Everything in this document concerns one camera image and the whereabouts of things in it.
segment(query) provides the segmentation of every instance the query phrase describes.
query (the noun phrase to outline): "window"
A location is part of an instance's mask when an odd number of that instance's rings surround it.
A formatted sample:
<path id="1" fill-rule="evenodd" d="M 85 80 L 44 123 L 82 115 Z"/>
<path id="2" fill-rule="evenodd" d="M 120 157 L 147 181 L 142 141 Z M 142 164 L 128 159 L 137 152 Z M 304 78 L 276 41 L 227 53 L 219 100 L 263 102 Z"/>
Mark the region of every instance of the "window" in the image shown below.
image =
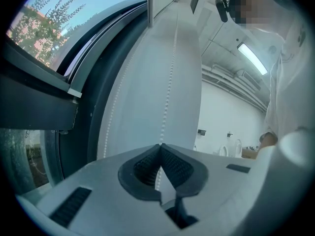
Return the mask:
<path id="1" fill-rule="evenodd" d="M 48 183 L 39 130 L 0 129 L 0 158 L 17 194 Z"/>
<path id="2" fill-rule="evenodd" d="M 98 13 L 125 0 L 28 0 L 7 35 L 47 67 L 60 48 Z"/>

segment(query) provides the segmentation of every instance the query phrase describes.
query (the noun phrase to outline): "fluorescent light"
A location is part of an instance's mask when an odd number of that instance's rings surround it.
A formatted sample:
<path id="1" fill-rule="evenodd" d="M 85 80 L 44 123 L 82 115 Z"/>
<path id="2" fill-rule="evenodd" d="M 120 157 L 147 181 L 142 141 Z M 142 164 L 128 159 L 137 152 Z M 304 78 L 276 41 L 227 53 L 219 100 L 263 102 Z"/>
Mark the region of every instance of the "fluorescent light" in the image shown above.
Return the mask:
<path id="1" fill-rule="evenodd" d="M 254 66 L 258 69 L 258 71 L 264 75 L 267 73 L 266 68 L 264 65 L 261 63 L 261 61 L 257 58 L 257 56 L 251 51 L 250 48 L 244 43 L 242 43 L 239 47 L 238 50 L 245 55 L 246 58 L 248 58 Z"/>

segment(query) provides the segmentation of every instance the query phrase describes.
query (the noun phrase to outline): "tree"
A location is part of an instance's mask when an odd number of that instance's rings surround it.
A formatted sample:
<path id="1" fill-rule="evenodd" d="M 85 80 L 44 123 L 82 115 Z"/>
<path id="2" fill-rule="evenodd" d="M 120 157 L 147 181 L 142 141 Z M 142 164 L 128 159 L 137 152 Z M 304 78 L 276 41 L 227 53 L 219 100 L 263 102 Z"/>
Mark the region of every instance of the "tree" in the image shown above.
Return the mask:
<path id="1" fill-rule="evenodd" d="M 68 13 L 70 4 L 75 0 L 59 0 L 58 3 L 43 16 L 40 10 L 51 0 L 36 0 L 31 6 L 24 6 L 23 16 L 12 30 L 13 41 L 32 56 L 49 66 L 54 46 L 62 46 L 69 38 L 61 32 L 68 26 L 68 21 L 83 9 L 85 4 Z"/>

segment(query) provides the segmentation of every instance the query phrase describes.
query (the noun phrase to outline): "vent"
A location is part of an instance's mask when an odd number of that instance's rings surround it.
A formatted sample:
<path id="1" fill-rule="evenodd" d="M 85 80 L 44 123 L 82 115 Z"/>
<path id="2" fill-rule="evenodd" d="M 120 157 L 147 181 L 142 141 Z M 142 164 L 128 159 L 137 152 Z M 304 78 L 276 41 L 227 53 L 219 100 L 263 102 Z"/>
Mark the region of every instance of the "vent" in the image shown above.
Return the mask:
<path id="1" fill-rule="evenodd" d="M 62 205 L 50 216 L 50 218 L 63 227 L 68 227 L 74 216 L 77 214 L 91 190 L 77 188 Z"/>
<path id="2" fill-rule="evenodd" d="M 240 70 L 236 73 L 237 77 L 245 82 L 248 86 L 250 86 L 255 91 L 260 91 L 261 87 L 259 84 L 244 70 Z"/>
<path id="3" fill-rule="evenodd" d="M 215 79 L 215 78 L 212 78 L 211 76 L 206 75 L 206 74 L 204 74 L 204 73 L 203 73 L 201 76 L 202 76 L 202 78 L 203 78 L 204 80 L 206 80 L 206 81 L 210 81 L 210 82 L 212 82 L 212 83 L 218 83 L 218 82 L 219 82 L 219 80 L 217 80 L 217 79 Z"/>

